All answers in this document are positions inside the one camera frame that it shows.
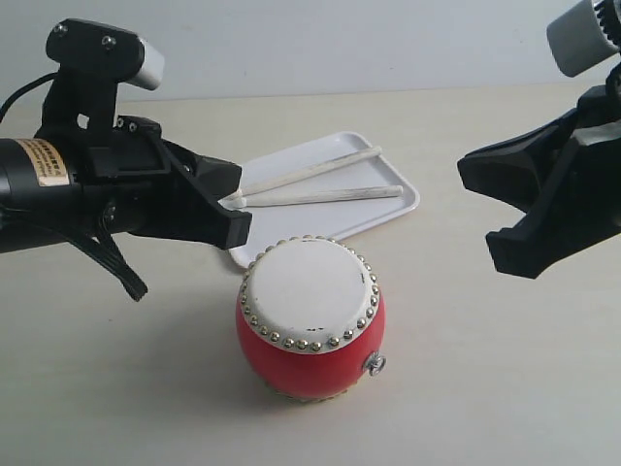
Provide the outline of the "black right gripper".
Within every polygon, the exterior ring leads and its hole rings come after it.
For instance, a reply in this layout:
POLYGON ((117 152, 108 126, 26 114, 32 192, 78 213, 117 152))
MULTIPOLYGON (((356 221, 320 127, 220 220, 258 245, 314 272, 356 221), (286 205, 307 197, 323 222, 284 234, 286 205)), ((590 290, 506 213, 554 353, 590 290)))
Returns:
POLYGON ((457 161, 465 189, 528 211, 514 226, 486 234, 498 272, 535 279, 620 233, 619 139, 617 65, 576 109, 457 161))

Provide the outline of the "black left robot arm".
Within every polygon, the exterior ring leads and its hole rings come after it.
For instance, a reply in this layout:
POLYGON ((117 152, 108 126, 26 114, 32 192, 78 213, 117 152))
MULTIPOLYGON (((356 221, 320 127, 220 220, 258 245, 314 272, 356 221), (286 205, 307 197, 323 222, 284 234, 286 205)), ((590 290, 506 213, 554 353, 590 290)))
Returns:
POLYGON ((241 166, 186 149, 138 116, 102 134, 77 124, 46 124, 32 138, 1 141, 1 207, 11 219, 1 250, 59 244, 57 228, 203 243, 245 245, 252 215, 221 200, 240 184, 241 166))

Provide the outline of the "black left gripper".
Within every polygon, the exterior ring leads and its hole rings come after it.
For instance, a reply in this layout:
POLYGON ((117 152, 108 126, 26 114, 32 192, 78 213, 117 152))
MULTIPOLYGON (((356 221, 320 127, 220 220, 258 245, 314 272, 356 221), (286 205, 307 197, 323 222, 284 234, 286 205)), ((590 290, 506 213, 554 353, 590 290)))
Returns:
POLYGON ((106 146, 87 151, 81 185, 93 222, 114 233, 230 250, 246 244, 251 214, 219 200, 237 191, 242 171, 165 139, 153 120, 123 116, 106 146))

